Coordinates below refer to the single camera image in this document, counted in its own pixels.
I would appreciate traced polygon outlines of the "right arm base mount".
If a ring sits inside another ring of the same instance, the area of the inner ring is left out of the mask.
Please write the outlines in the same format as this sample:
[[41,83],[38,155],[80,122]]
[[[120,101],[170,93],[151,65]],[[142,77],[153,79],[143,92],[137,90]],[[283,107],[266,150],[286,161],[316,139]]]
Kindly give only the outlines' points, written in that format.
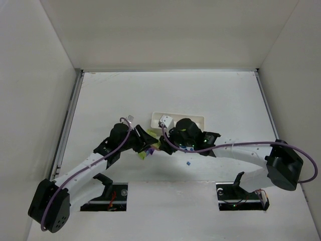
[[220,211],[267,211],[270,202],[265,190],[247,192],[241,188],[240,172],[234,182],[216,182],[218,207]]

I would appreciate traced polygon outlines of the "lime curved lego brick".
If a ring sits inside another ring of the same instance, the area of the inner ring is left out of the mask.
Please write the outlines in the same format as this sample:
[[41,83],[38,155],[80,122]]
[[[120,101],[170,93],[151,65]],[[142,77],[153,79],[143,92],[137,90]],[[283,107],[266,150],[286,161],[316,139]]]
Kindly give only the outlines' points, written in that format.
[[153,132],[152,130],[150,130],[150,129],[147,130],[147,133],[148,133],[150,136],[154,137],[154,138],[157,137],[157,134],[154,133],[154,132]]

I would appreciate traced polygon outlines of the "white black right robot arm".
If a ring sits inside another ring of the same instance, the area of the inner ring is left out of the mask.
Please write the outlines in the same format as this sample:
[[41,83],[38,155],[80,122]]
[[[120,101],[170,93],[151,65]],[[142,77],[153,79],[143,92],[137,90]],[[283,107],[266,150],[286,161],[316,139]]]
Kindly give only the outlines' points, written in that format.
[[202,131],[191,119],[177,123],[168,115],[158,121],[162,130],[160,150],[197,153],[205,157],[228,158],[258,166],[255,171],[242,171],[233,185],[247,192],[276,186],[294,191],[303,166],[302,158],[282,140],[274,142],[238,142],[219,133]]

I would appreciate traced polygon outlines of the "purple round lego piece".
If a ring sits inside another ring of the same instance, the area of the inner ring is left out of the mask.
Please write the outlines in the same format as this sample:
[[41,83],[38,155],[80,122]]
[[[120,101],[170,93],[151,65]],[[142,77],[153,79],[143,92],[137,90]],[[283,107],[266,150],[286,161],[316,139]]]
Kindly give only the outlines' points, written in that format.
[[153,149],[153,148],[149,148],[149,149],[146,150],[145,153],[146,153],[146,155],[148,156],[148,155],[152,155],[153,152],[154,152],[154,149]]

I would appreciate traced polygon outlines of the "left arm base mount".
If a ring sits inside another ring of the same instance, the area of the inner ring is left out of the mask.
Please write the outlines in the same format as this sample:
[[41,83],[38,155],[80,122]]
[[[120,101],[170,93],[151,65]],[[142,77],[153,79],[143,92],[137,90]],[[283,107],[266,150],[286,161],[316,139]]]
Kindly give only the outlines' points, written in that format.
[[114,183],[101,173],[93,179],[98,180],[104,188],[82,205],[80,211],[120,212],[127,210],[128,183]]

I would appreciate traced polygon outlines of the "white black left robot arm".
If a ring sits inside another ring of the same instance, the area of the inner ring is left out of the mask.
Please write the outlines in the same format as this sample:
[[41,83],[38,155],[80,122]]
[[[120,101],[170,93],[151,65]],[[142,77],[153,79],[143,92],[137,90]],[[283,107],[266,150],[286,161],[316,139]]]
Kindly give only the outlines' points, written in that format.
[[53,180],[45,178],[38,184],[28,216],[40,224],[42,231],[59,231],[77,201],[76,193],[93,180],[105,181],[102,171],[113,165],[121,152],[132,149],[141,153],[158,142],[140,125],[132,128],[128,120],[123,117],[120,120],[82,163],[65,175]]

